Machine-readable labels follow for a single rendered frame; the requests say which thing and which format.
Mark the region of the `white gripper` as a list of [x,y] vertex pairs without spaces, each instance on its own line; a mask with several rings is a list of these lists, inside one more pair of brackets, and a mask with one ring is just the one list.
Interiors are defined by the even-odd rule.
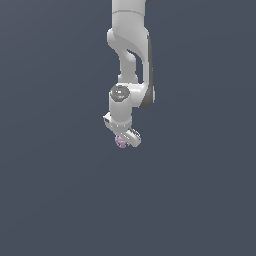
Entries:
[[104,123],[106,127],[112,131],[119,138],[123,139],[127,145],[132,145],[133,147],[137,147],[141,143],[140,134],[134,130],[133,128],[125,128],[124,131],[119,131],[118,127],[112,121],[110,113],[107,113],[103,117]]

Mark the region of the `small pink object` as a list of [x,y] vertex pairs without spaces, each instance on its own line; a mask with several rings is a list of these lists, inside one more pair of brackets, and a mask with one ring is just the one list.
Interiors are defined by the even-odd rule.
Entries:
[[125,148],[127,146],[127,142],[118,135],[115,136],[115,143],[119,148]]

